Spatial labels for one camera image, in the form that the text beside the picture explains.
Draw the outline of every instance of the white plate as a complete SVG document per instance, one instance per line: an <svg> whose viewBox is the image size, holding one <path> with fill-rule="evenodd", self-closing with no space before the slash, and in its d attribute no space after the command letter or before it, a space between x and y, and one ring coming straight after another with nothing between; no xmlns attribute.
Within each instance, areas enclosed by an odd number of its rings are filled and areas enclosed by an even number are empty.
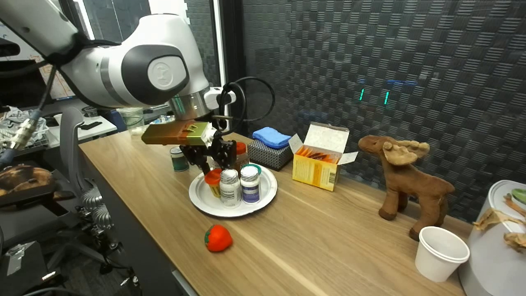
<svg viewBox="0 0 526 296"><path fill-rule="evenodd" d="M200 173L190 184L188 193L190 200L201 211L210 215L218 217L239 217L246 214L253 213L259 209L264 208L269 204L278 190L278 181L270 170L261 166L260 178L260 200L258 203L251 204L241 201L241 205L235 209L228 209L221 204L221 200L215 197L210 190L210 187L205 182L203 173Z"/></svg>

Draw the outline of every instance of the white paper cup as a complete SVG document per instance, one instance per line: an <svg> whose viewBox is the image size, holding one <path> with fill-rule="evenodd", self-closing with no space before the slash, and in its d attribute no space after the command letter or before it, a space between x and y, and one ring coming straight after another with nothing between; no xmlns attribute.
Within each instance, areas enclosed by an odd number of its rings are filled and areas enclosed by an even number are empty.
<svg viewBox="0 0 526 296"><path fill-rule="evenodd" d="M419 234L415 265L418 271L433 282L444 282L466 262L468 245L454 233L435 226L422 228Z"/></svg>

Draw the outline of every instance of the wooden table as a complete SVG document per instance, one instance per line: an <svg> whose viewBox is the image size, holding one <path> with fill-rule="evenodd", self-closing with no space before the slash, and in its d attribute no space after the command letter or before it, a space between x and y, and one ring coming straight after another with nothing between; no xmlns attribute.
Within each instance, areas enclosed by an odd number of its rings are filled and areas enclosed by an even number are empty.
<svg viewBox="0 0 526 296"><path fill-rule="evenodd" d="M379 217L380 190L340 178L334 192L325 191L293 181L290 163L273 171L278 192L267 207L218 219L192 205L188 187L200 171L174 172L170 146L146 145L124 132L80 147L199 295L464 295L456 274L445 283L420 275L414 266L418 243L408 237L415 219ZM406 211L417 209L412 204ZM204 245L215 223L234 239L223 253ZM451 217L444 227L463 238L471 231Z"/></svg>

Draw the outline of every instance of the open cardboard box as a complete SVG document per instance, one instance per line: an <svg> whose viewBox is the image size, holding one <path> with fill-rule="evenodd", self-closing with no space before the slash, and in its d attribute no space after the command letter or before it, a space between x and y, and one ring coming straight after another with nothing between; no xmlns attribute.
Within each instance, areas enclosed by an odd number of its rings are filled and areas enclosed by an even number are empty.
<svg viewBox="0 0 526 296"><path fill-rule="evenodd" d="M289 140L294 153L292 179L329 191L339 175L339 166L355 161L358 152L344 153L349 129L311 122L305 142L298 134Z"/></svg>

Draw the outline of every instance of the moose toy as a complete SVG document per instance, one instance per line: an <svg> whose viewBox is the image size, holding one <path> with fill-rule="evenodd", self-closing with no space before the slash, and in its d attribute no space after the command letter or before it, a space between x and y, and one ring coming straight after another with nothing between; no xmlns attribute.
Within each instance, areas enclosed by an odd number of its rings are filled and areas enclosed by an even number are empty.
<svg viewBox="0 0 526 296"><path fill-rule="evenodd" d="M393 220L403 212L408 196L418 198L420 219L409 230L409 237L418 241L420 230L426 226L441 226L448 212L446 194L455 190L451 183L417 170L412 163L429 153L428 143L397 141L387 136L368 135L358 142L360 149L376 154L382 161L387 195L380 217Z"/></svg>

